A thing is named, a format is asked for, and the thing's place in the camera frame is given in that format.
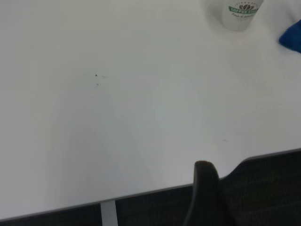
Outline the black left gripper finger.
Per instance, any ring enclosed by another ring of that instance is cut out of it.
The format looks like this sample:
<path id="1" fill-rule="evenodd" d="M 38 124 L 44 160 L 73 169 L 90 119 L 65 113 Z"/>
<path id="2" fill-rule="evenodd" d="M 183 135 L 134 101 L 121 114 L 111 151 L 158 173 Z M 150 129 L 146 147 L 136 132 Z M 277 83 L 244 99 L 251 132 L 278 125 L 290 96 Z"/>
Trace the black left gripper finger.
<path id="1" fill-rule="evenodd" d="M 217 170 L 211 162 L 195 162 L 192 199 L 183 225 L 232 225 L 232 214 L 222 193 Z"/>

